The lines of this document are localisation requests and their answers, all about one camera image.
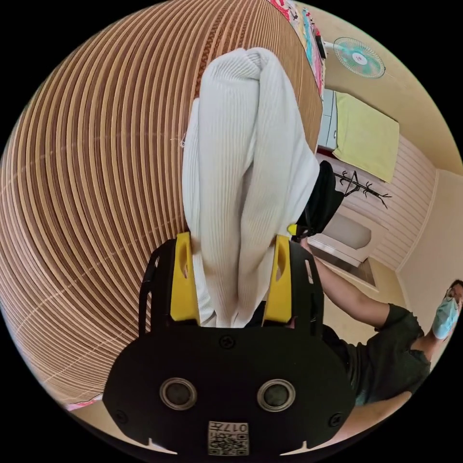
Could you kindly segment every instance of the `tiled wall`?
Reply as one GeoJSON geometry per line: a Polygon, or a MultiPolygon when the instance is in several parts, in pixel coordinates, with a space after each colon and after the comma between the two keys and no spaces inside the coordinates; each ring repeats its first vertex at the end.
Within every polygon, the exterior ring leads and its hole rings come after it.
{"type": "MultiPolygon", "coordinates": [[[[352,175],[354,168],[341,161],[318,154],[319,162],[326,159],[333,165],[336,173],[343,170],[352,175]]],[[[423,227],[433,197],[436,182],[436,168],[421,151],[406,138],[400,136],[394,178],[391,184],[358,169],[359,182],[372,182],[371,188],[381,194],[389,193],[385,198],[387,209],[381,201],[371,195],[365,197],[361,192],[347,196],[343,205],[369,217],[389,230],[389,233],[377,247],[372,257],[387,267],[396,270],[411,250],[423,227]]],[[[346,184],[339,190],[345,191],[346,184]]]]}

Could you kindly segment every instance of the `fan grille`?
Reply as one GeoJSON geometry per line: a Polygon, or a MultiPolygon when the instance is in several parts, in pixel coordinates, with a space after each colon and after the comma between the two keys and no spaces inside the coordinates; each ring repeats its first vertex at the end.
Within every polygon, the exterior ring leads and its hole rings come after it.
{"type": "Polygon", "coordinates": [[[356,39],[349,37],[336,39],[334,51],[338,60],[359,76],[377,79],[386,71],[381,58],[371,48],[356,39]]]}

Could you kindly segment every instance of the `surgical mask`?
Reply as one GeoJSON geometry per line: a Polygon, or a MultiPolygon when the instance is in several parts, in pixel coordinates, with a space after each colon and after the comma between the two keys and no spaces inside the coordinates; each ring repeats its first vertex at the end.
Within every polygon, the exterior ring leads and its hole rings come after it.
{"type": "Polygon", "coordinates": [[[436,311],[433,333],[437,339],[445,339],[458,318],[458,305],[455,298],[445,297],[436,311]]]}

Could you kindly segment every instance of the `hanging towel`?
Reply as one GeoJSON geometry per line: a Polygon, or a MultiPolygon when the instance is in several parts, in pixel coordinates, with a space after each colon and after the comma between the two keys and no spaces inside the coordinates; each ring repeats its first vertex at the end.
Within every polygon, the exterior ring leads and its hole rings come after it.
{"type": "Polygon", "coordinates": [[[185,136],[182,195],[202,326],[244,327],[268,291],[275,235],[319,172],[291,83],[268,50],[206,68],[185,136]]]}
{"type": "Polygon", "coordinates": [[[336,92],[338,147],[333,154],[391,183],[399,149],[399,124],[347,93],[336,92]]]}

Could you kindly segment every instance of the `pink poster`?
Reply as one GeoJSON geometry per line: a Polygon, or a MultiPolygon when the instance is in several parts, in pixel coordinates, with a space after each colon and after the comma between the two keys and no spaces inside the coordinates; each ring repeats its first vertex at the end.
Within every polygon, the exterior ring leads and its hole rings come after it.
{"type": "Polygon", "coordinates": [[[313,76],[317,82],[318,92],[320,96],[322,96],[325,86],[325,64],[315,41],[317,28],[309,10],[305,8],[303,4],[292,0],[267,1],[269,1],[294,28],[294,31],[304,47],[310,67],[312,68],[313,76]]]}

